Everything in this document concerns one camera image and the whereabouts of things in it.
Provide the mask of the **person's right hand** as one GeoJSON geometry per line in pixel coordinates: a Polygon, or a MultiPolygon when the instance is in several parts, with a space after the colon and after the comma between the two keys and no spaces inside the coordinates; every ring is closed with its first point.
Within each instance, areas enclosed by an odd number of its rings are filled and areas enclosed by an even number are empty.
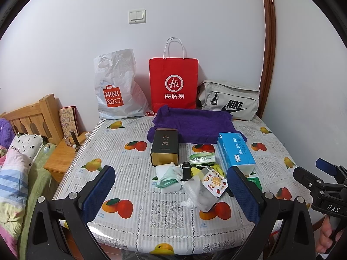
{"type": "Polygon", "coordinates": [[[316,243],[317,253],[324,254],[326,250],[332,246],[333,241],[331,239],[331,235],[332,235],[332,226],[330,223],[329,216],[326,215],[321,226],[319,239],[316,243]]]}

